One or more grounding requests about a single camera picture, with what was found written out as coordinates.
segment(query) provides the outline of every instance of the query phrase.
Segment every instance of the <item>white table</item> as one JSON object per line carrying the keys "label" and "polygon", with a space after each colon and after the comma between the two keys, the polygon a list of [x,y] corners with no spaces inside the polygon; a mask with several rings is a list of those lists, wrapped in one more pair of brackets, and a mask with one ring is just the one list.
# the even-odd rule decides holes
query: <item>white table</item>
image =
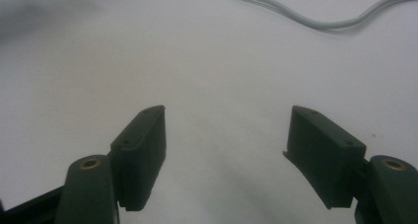
{"label": "white table", "polygon": [[[379,0],[280,0],[318,20]],[[122,224],[352,224],[282,156],[292,105],[418,167],[418,2],[322,33],[240,0],[0,0],[0,198],[62,186],[68,166],[165,105],[168,157]]]}

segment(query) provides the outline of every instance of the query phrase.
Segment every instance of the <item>gray cable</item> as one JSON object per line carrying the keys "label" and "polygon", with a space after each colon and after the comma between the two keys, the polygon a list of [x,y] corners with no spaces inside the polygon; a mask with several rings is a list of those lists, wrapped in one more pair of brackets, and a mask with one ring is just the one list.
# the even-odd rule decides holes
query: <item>gray cable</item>
{"label": "gray cable", "polygon": [[377,12],[377,10],[380,10],[392,4],[410,1],[410,0],[381,0],[378,3],[374,4],[372,7],[370,7],[368,10],[366,10],[363,14],[361,14],[360,16],[354,19],[340,21],[340,22],[331,22],[331,23],[320,22],[320,21],[309,19],[276,0],[249,0],[249,1],[259,3],[261,4],[261,6],[267,5],[269,7],[272,7],[276,9],[277,11],[283,13],[285,16],[303,25],[306,25],[315,29],[319,29],[319,30],[332,30],[332,29],[343,29],[343,28],[348,28],[348,27],[358,25],[361,22],[363,22],[365,19],[370,17],[372,14]]}

